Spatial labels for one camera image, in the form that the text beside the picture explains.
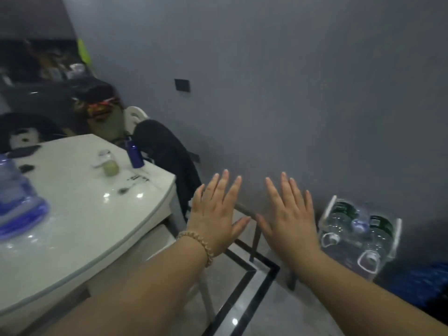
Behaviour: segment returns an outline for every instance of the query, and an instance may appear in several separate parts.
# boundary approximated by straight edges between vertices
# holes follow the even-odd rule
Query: blue metal water bottle
[[[126,151],[133,168],[141,168],[145,163],[143,162],[142,153],[138,149],[131,136],[126,137]]]

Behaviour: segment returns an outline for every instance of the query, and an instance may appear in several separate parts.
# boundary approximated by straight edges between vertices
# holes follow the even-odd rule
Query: blue water jug
[[[0,154],[0,240],[17,236],[39,223],[48,203],[4,154]]]

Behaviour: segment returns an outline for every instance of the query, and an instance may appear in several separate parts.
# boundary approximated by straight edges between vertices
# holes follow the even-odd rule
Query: white tabletop
[[[109,149],[120,173],[93,168]],[[0,315],[66,283],[124,243],[157,210],[175,176],[145,162],[131,167],[126,151],[92,134],[42,143],[16,164],[50,204],[44,221],[24,235],[0,242]],[[134,175],[143,175],[128,180]],[[117,190],[132,186],[126,194]]]

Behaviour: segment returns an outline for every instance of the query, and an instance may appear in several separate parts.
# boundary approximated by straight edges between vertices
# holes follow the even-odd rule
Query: white table
[[[93,168],[109,149],[120,173]],[[175,176],[145,162],[131,167],[126,151],[92,134],[42,143],[17,165],[50,204],[44,221],[24,235],[0,242],[0,327],[33,320],[114,262],[168,217],[177,198]],[[126,194],[133,175],[137,182]]]

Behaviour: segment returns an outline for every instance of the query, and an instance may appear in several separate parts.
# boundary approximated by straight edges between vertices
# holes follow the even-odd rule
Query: bottle label
[[[381,216],[370,217],[370,227],[377,228],[386,232],[390,237],[393,237],[393,225],[386,218]]]
[[[355,207],[346,202],[335,203],[332,213],[343,213],[349,216],[351,220],[354,220],[358,216]]]

